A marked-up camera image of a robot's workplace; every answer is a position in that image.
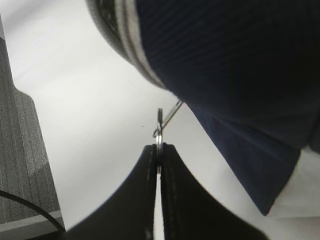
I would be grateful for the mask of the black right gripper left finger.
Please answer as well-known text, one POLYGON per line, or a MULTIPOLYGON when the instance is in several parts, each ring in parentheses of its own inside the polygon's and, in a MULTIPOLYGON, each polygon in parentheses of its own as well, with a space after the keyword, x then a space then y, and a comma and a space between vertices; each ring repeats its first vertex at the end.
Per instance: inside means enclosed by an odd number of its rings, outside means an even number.
POLYGON ((64 233, 40 240, 153 240, 157 187, 156 145, 146 145, 120 187, 92 214, 64 233))

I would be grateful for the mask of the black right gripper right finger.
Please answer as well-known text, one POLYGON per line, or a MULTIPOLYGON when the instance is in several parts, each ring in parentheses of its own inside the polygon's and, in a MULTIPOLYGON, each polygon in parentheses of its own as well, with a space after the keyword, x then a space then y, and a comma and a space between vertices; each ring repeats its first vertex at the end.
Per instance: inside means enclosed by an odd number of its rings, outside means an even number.
POLYGON ((161 156, 161 203, 166 240, 268 238, 213 198, 195 179, 173 145, 165 143, 161 156))

